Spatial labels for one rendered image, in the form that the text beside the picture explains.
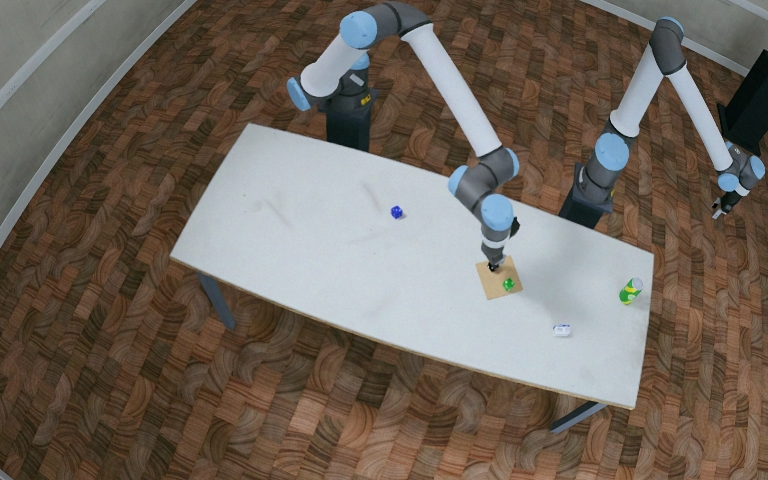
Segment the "gray wall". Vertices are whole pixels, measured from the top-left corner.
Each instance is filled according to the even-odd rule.
[[[0,85],[86,3],[0,1],[0,18],[4,19],[0,22],[0,58],[3,63],[9,58],[9,64],[13,64],[0,68]],[[0,108],[0,222],[6,219],[43,161],[91,99],[182,3],[107,0]],[[49,14],[49,19],[37,16],[43,13]],[[6,15],[18,17],[9,19]],[[13,33],[6,29],[7,25],[13,25]]]
[[[763,49],[768,50],[768,20],[728,0],[607,1],[653,22],[674,17],[683,25],[686,37],[747,70]],[[768,0],[749,1],[768,10]]]

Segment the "wall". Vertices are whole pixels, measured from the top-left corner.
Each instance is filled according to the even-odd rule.
[[[646,28],[659,17],[674,17],[685,29],[683,45],[741,75],[768,50],[768,0],[582,1]]]
[[[0,85],[28,67],[30,58],[39,57],[41,45],[61,32],[73,15],[80,15],[86,5],[98,5],[0,108],[0,244],[87,118],[193,3],[0,2]]]

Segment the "blue joint cap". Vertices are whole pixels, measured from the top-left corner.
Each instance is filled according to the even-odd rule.
[[[732,192],[739,185],[739,177],[732,173],[723,173],[717,177],[717,184],[726,192]]]
[[[680,31],[683,32],[683,36],[685,36],[685,29],[683,28],[682,25],[680,25],[680,22],[678,22],[674,18],[672,18],[672,17],[661,17],[659,20],[669,20],[670,22],[676,23],[677,26],[680,27]]]
[[[480,206],[480,213],[483,216],[483,222],[497,232],[511,227],[515,218],[515,211],[509,199],[498,193],[485,197]]]
[[[453,174],[451,174],[451,178],[448,179],[448,191],[451,192],[451,195],[454,197],[456,196],[456,188],[459,186],[459,182],[461,181],[461,177],[464,176],[464,172],[467,171],[467,166],[462,165],[456,170],[454,170]]]
[[[517,172],[520,171],[520,160],[517,159],[517,155],[515,155],[515,152],[513,152],[511,149],[508,148],[507,151],[512,157],[512,164],[515,166],[514,173],[512,174],[512,178],[515,178],[517,176]]]
[[[291,96],[291,100],[293,100],[293,104],[296,105],[296,108],[302,112],[309,110],[311,108],[309,100],[307,100],[306,95],[304,95],[304,90],[301,89],[299,82],[297,82],[295,78],[289,78],[287,85],[288,95]]]
[[[597,139],[595,155],[600,165],[612,172],[618,172],[627,166],[629,148],[620,136],[614,133],[604,133]]]
[[[365,70],[371,65],[371,59],[364,53],[350,68],[350,70]]]
[[[339,34],[352,48],[365,48],[376,40],[376,19],[368,12],[352,12],[341,20]]]
[[[765,176],[765,165],[759,158],[752,155],[749,157],[749,164],[752,166],[752,171],[755,172],[755,176],[758,180],[761,180]]]

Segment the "gray metal table leg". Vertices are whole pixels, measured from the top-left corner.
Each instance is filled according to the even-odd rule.
[[[569,413],[568,415],[552,423],[552,425],[549,427],[549,431],[552,433],[560,433],[563,430],[566,430],[572,427],[573,425],[576,425],[577,423],[584,420],[588,416],[592,415],[593,413],[597,413],[604,408],[605,408],[604,403],[587,402],[584,405],[577,408],[576,410]]]
[[[221,289],[216,279],[209,277],[204,273],[197,272],[197,277],[200,279],[200,283],[203,285],[203,290],[208,295],[208,299],[213,304],[213,308],[216,313],[219,314],[221,323],[224,324],[230,330],[235,328],[235,317],[232,316],[232,312],[227,306],[227,302],[224,301],[224,296],[221,294]]]

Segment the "brown cardboard square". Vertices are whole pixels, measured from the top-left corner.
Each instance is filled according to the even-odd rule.
[[[523,284],[520,282],[520,276],[517,274],[515,263],[512,261],[512,257],[507,255],[507,259],[504,264],[500,266],[495,272],[488,269],[488,262],[480,262],[475,264],[477,273],[480,275],[480,283],[483,284],[483,290],[485,290],[485,297],[488,300],[494,298],[503,297],[504,295],[511,295],[517,293],[523,289]],[[509,291],[504,290],[504,280],[511,278],[515,282],[515,286]]]

